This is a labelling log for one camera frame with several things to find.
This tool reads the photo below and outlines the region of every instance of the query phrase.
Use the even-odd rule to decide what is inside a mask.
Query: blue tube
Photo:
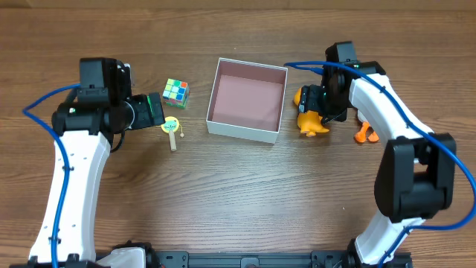
[[[46,131],[48,131],[48,133],[50,133],[51,137],[53,137],[55,142],[58,144],[58,148],[61,151],[62,159],[65,163],[65,167],[64,167],[65,178],[64,178],[63,183],[62,183],[61,194],[60,194],[59,200],[58,200],[57,212],[54,215],[53,233],[51,234],[51,264],[52,264],[53,268],[58,268],[59,267],[58,255],[57,255],[58,231],[59,231],[59,227],[60,227],[61,210],[62,210],[62,206],[65,202],[66,190],[68,189],[69,171],[70,171],[69,170],[69,168],[70,168],[69,167],[69,160],[68,160],[68,154],[66,153],[65,146],[61,142],[60,137],[44,121],[42,121],[41,119],[39,119],[35,115],[31,114],[28,110],[34,108],[35,106],[37,106],[38,104],[40,104],[41,102],[46,100],[47,98],[49,98],[49,97],[51,97],[51,96],[53,96],[57,93],[64,92],[65,90],[69,90],[69,89],[77,89],[79,87],[80,87],[80,84],[74,84],[74,85],[62,87],[61,89],[54,90],[54,91],[46,94],[45,96],[41,97],[40,99],[38,99],[34,103],[26,106],[22,110],[23,114],[25,114],[26,116],[31,118],[31,120],[38,123],[38,125],[43,127]]]
[[[354,68],[350,68],[348,66],[339,64],[339,63],[330,63],[330,62],[324,62],[324,61],[307,61],[307,62],[299,62],[299,63],[286,63],[284,66],[291,66],[294,68],[299,68],[301,70],[307,70],[307,68],[310,67],[303,67],[303,66],[308,66],[308,65],[322,65],[322,66],[332,66],[336,68],[340,68],[343,70],[346,70],[348,72],[351,72],[355,75],[358,75],[359,77],[364,78],[367,80],[369,83],[374,85],[378,90],[380,90],[382,93],[385,94],[385,96],[388,98],[388,100],[395,106],[395,109],[397,112],[400,114],[402,117],[403,121],[410,127],[412,130],[414,130],[416,133],[420,134],[423,138],[426,138],[430,143],[432,143],[434,146],[438,147],[438,149],[442,150],[444,154],[449,156],[451,160],[454,161],[454,163],[462,170],[462,172],[465,174],[466,178],[469,181],[469,184],[471,185],[472,191],[473,191],[473,206],[471,208],[471,211],[459,222],[447,226],[407,226],[403,229],[403,231],[399,234],[395,242],[392,244],[392,246],[389,248],[388,251],[382,256],[380,259],[378,268],[382,268],[383,264],[385,262],[385,259],[392,254],[393,251],[396,250],[397,246],[399,245],[400,241],[402,238],[405,236],[405,233],[408,233],[409,231],[413,229],[419,229],[419,230],[433,230],[433,231],[450,231],[450,230],[455,230],[459,229],[463,226],[465,226],[467,223],[469,223],[475,216],[476,216],[476,183],[475,183],[475,178],[471,174],[471,171],[464,165],[464,163],[453,153],[451,152],[444,144],[442,144],[440,141],[436,140],[426,132],[422,131],[420,128],[415,126],[408,116],[405,114],[403,111],[402,107],[399,105],[399,103],[396,101],[396,99],[390,94],[385,87],[380,86],[375,80],[370,78],[368,75],[355,70]]]

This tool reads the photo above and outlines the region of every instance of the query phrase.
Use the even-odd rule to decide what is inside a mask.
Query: puzzle cube
[[[162,98],[165,100],[166,105],[185,109],[189,94],[188,83],[169,79]]]

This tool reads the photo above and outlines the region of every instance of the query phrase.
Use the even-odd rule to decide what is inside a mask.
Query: wooden surface
[[[0,7],[304,10],[476,10],[474,0],[0,0]]]
[[[21,109],[77,83],[81,57],[114,57],[135,69],[135,93],[190,84],[184,126],[171,153],[156,128],[127,133],[108,160],[97,204],[97,249],[128,239],[190,252],[344,249],[376,211],[380,144],[357,145],[350,111],[331,132],[305,138],[292,96],[319,83],[289,70],[274,146],[207,133],[205,116],[219,57],[281,66],[323,60],[352,40],[360,60],[378,60],[403,101],[433,130],[450,132],[476,172],[476,13],[337,10],[0,10],[0,266],[25,262],[45,213],[53,172],[51,137]],[[50,121],[58,96],[34,110]],[[460,171],[449,210],[462,218],[472,192]],[[476,223],[455,232],[415,231],[401,247],[416,267],[473,267]]]

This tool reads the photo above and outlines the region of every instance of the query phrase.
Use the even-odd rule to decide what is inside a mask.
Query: toy foot
[[[364,143],[367,140],[366,133],[369,127],[369,122],[362,122],[362,128],[354,135],[354,139],[359,143]]]
[[[369,136],[368,139],[369,139],[370,142],[377,142],[377,141],[379,141],[379,137],[377,136],[377,133],[376,133],[375,131],[372,132],[372,134],[370,134],[370,136]]]

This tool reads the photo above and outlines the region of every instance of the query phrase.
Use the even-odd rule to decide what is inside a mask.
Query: orange toy
[[[300,89],[296,92],[294,102],[299,104]],[[299,113],[297,116],[297,126],[300,127],[300,133],[306,133],[306,136],[313,137],[316,133],[328,133],[329,130],[322,127],[322,116],[319,116],[317,112],[308,111],[307,113]]]
[[[360,111],[357,111],[357,118],[360,122],[362,122],[362,128],[360,129],[359,132],[357,132],[354,135],[354,138],[356,139],[357,142],[364,143],[367,140],[366,135],[367,135],[367,130],[370,127],[370,124]],[[374,131],[372,132],[372,134],[370,134],[370,136],[368,137],[368,140],[370,142],[377,142],[379,141],[379,137],[377,136],[377,133]]]

